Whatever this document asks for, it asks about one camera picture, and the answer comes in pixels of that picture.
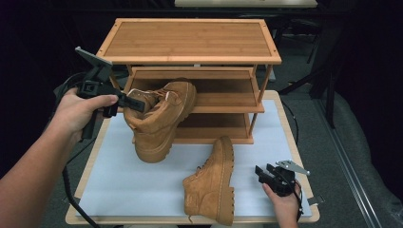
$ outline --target dark background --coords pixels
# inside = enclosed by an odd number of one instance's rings
[[[52,90],[69,75],[88,68],[74,48],[81,46],[95,53],[116,17],[196,16],[194,12],[183,14],[184,10],[175,9],[172,1],[95,2],[97,5],[92,1],[1,3],[1,177],[46,126],[54,103]],[[336,91],[350,104],[361,124],[374,167],[402,200],[398,175],[403,162],[403,7],[399,1],[364,2],[354,6],[360,20],[355,21],[354,32],[346,34],[348,54],[344,56]],[[337,6],[346,2],[332,3]],[[332,3],[325,1],[323,6]],[[368,3],[375,7],[368,8]],[[201,12],[201,17],[236,16],[219,9]],[[326,51],[321,50],[331,48],[333,43],[320,45],[317,63],[327,60]]]

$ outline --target bottom shelf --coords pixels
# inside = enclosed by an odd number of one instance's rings
[[[213,143],[228,136],[234,144],[253,144],[244,113],[192,113],[178,125],[174,143]]]

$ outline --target boot heel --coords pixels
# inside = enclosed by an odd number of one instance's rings
[[[234,188],[224,187],[221,191],[220,211],[217,222],[222,225],[232,225],[234,210]]]

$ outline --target gray carpet floor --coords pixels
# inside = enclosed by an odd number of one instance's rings
[[[297,81],[310,72],[311,65],[306,61],[312,44],[305,41],[306,39],[300,41],[289,38],[281,41],[278,51],[282,64],[274,67],[276,80],[267,86],[268,89],[283,89],[289,85],[289,82]],[[313,193],[316,196],[321,195],[326,200],[318,206],[319,221],[300,224],[300,227],[368,227],[341,168],[334,141],[327,130],[326,123],[321,118],[323,113],[317,108],[317,104],[321,104],[322,101],[312,100],[308,95],[309,88],[310,85],[304,85],[288,95],[281,96],[297,120],[297,148],[304,167],[312,173],[308,180]],[[296,124],[288,109],[284,109],[296,137]],[[338,95],[335,99],[335,125],[335,132],[342,142],[381,226],[403,227],[403,224],[392,215],[392,207],[396,205],[401,207],[401,204],[398,204],[399,201],[383,185],[382,179],[371,165],[365,136],[350,107]],[[93,143],[84,141],[78,144],[71,154],[74,156],[88,143],[89,147],[68,165],[72,192],[75,192]],[[53,191],[41,227],[81,227],[66,224],[67,209],[68,202],[62,179],[60,179]],[[264,224],[264,227],[278,226]]]

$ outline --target tan leather boot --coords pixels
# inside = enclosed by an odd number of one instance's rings
[[[234,220],[234,188],[229,186],[234,169],[234,149],[228,137],[214,142],[213,152],[202,168],[182,182],[184,212],[204,216],[222,225]]]
[[[151,94],[158,98],[155,105]],[[160,162],[165,158],[175,139],[178,124],[192,112],[196,94],[196,88],[190,81],[181,78],[162,89],[147,91],[146,95],[150,96],[143,96],[142,101],[146,100],[146,107],[149,104],[151,109],[144,113],[124,108],[125,121],[134,132],[136,153],[142,161]]]

